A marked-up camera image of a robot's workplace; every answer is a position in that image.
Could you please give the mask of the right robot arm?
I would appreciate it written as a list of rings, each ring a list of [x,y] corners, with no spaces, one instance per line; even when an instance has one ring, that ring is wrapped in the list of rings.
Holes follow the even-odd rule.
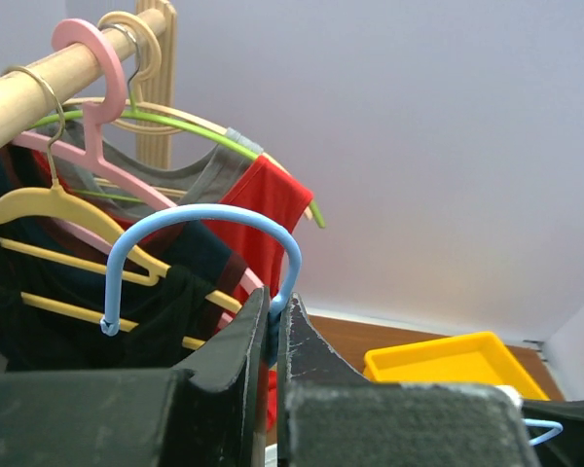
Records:
[[[542,466],[584,467],[584,400],[535,401],[523,404],[526,418],[559,422],[563,431],[534,447]]]

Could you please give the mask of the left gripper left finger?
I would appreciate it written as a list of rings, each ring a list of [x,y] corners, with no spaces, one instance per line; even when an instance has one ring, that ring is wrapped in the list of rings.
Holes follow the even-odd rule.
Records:
[[[270,297],[168,369],[0,375],[0,466],[260,466]]]

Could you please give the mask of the black tank top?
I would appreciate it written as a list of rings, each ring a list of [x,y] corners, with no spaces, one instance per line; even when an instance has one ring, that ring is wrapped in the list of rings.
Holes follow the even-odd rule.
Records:
[[[0,226],[0,236],[84,256],[78,241],[61,245],[42,223],[24,218]],[[6,250],[24,292],[101,312],[104,276]],[[209,339],[222,314],[207,301],[217,289],[181,264],[154,286],[124,282],[121,315],[137,328],[105,336],[98,324],[81,326],[44,310],[0,318],[0,353],[10,371],[168,367],[189,355],[183,337]]]

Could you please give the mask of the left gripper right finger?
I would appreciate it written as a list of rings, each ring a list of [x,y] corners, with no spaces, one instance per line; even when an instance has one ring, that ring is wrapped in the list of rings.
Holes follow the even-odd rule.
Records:
[[[481,384],[376,383],[312,325],[301,297],[281,313],[281,466],[536,466],[522,419]]]

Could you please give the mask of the yellow plastic hanger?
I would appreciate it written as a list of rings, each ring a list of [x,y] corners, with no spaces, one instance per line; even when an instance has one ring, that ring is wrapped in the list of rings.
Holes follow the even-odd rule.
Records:
[[[24,66],[8,67],[3,72],[3,75],[12,71],[21,71],[23,67]],[[57,104],[56,110],[59,114],[61,129],[63,129],[65,119],[60,103]],[[94,245],[95,247],[98,246],[98,243],[101,243],[101,245],[108,247],[106,253],[109,254],[109,248],[120,239],[125,231],[102,210],[81,198],[69,195],[62,188],[57,176],[55,175],[55,164],[51,150],[52,145],[57,139],[58,136],[49,139],[48,143],[41,143],[42,149],[43,145],[47,146],[47,154],[50,159],[51,170],[53,170],[53,183],[51,187],[20,188],[10,191],[0,197],[0,225],[33,216],[56,218],[57,220],[67,223],[67,226],[74,227],[75,232],[78,234],[91,234],[92,240],[87,238],[84,241],[90,242],[91,246]],[[77,269],[104,275],[110,273],[109,266],[107,267],[100,263],[58,253],[53,250],[43,249],[13,239],[0,237],[0,244],[8,250]],[[120,285],[122,279],[126,279],[128,282],[153,286],[159,281],[159,279],[167,276],[167,272],[170,268],[169,265],[155,259],[139,246],[131,247],[131,250],[128,251],[128,258],[140,267],[146,269],[148,275],[139,275],[133,272],[123,271],[121,269],[122,267],[120,267]],[[86,322],[100,324],[101,321],[101,324],[106,324],[104,322],[103,313],[80,306],[66,304],[50,298],[37,296],[28,292],[20,292],[20,295],[26,305],[32,305],[46,311],[77,318]],[[218,290],[206,295],[205,299],[221,306],[232,315],[236,315],[241,308],[241,304],[238,300]]]

